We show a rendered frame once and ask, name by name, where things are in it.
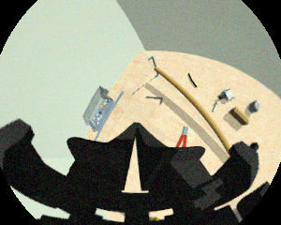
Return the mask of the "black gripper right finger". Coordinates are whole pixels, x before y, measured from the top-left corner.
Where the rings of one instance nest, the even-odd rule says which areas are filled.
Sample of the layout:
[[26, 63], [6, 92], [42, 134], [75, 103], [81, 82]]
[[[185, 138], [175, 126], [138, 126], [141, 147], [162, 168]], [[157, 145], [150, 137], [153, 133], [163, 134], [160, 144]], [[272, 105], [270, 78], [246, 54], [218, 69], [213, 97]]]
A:
[[205, 151], [204, 146], [167, 147], [138, 121], [136, 146], [140, 191], [149, 191], [149, 184], [153, 183], [164, 164], [201, 158]]

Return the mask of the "red-handled pliers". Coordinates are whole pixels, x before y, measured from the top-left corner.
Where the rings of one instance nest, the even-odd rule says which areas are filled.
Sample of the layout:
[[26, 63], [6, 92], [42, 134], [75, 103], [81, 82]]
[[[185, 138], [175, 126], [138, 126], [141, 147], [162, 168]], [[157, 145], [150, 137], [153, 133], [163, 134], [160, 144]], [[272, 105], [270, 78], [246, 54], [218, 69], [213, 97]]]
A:
[[183, 139], [185, 139], [185, 145], [183, 145], [183, 147], [186, 146], [186, 135], [188, 135], [188, 129], [189, 129], [189, 127], [183, 127], [182, 136], [181, 136], [181, 139], [179, 139], [177, 147], [181, 146]]

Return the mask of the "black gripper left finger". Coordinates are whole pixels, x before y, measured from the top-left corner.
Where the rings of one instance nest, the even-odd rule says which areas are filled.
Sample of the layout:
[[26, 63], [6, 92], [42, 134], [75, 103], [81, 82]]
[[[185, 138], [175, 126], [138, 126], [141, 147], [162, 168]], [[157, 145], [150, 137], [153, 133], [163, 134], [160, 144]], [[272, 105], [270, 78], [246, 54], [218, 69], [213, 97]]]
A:
[[118, 169], [119, 184], [122, 190], [126, 190], [126, 177], [132, 158], [133, 147], [136, 140], [137, 121], [133, 121], [117, 138], [110, 142], [96, 142], [84, 138], [67, 139], [68, 149], [73, 155], [74, 160], [92, 162], [92, 164], [110, 166]]

